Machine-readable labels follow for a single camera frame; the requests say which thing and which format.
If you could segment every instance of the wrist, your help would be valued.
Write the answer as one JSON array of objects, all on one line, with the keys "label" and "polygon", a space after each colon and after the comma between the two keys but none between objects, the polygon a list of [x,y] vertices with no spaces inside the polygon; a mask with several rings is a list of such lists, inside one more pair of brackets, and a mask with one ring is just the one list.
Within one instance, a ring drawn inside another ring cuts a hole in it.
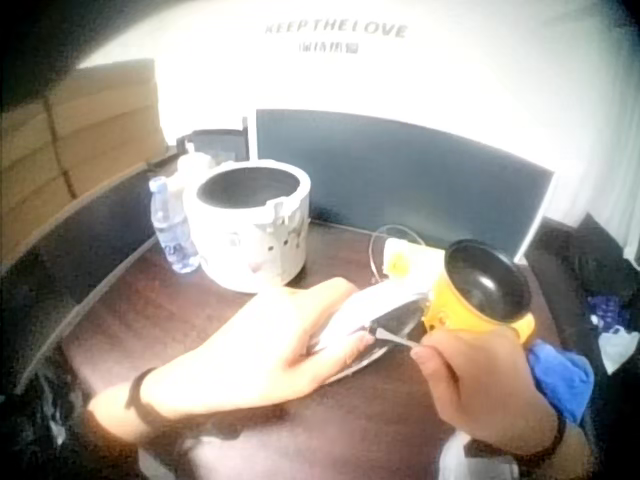
[{"label": "wrist", "polygon": [[185,364],[190,353],[151,372],[140,386],[140,400],[168,420],[180,420],[194,413],[186,392]]},{"label": "wrist", "polygon": [[549,447],[558,430],[556,411],[542,397],[533,399],[530,414],[523,419],[522,431],[507,451],[518,456],[534,455]]}]

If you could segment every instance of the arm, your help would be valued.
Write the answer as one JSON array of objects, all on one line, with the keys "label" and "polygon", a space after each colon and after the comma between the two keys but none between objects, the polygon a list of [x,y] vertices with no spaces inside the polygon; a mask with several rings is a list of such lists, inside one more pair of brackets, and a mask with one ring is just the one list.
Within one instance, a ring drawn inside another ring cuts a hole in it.
[{"label": "arm", "polygon": [[[437,331],[422,345],[411,355],[429,382],[443,420],[516,455],[531,455],[551,444],[556,414],[536,390],[524,351],[509,328],[488,334]],[[555,455],[536,473],[543,478],[586,478],[591,463],[584,434],[567,425]]]},{"label": "arm", "polygon": [[[336,278],[309,290],[257,295],[200,347],[151,372],[140,399],[171,422],[311,393],[373,342],[360,332],[305,355],[311,335],[354,291]],[[140,442],[156,432],[125,408],[129,388],[125,383],[100,393],[89,411],[113,435]]]}]

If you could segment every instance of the water bottle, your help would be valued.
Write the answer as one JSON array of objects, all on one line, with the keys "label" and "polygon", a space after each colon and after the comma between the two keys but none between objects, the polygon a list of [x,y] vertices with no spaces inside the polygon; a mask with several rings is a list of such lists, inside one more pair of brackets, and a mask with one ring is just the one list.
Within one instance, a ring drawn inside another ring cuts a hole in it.
[{"label": "water bottle", "polygon": [[166,177],[149,181],[151,197],[151,221],[167,260],[178,273],[187,273],[200,265],[200,257],[189,231],[182,202],[169,192]]}]

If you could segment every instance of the hand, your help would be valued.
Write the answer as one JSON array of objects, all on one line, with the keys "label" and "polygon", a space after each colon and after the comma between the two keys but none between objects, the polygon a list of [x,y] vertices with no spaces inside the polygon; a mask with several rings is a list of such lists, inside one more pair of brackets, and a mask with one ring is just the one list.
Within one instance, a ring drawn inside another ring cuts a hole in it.
[{"label": "hand", "polygon": [[196,350],[152,372],[141,398],[167,418],[276,404],[312,392],[369,344],[366,332],[306,356],[311,335],[356,288],[341,278],[249,301]]},{"label": "hand", "polygon": [[517,335],[437,330],[411,351],[440,417],[472,438],[528,455],[549,446],[556,415],[536,390]]}]

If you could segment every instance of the metal spoon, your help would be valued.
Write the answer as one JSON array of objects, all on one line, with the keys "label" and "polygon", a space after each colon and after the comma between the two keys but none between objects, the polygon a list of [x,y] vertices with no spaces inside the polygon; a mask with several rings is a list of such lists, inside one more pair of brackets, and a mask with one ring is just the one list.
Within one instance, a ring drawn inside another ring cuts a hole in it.
[{"label": "metal spoon", "polygon": [[397,343],[399,345],[404,345],[405,347],[409,347],[409,348],[414,348],[414,347],[419,347],[420,346],[419,343],[412,342],[411,340],[406,340],[404,338],[398,337],[397,335],[394,335],[391,332],[387,332],[384,328],[374,327],[374,329],[372,329],[372,330],[374,330],[374,331],[370,331],[369,333],[371,333],[378,340],[387,340],[389,342],[394,342],[394,343]]}]

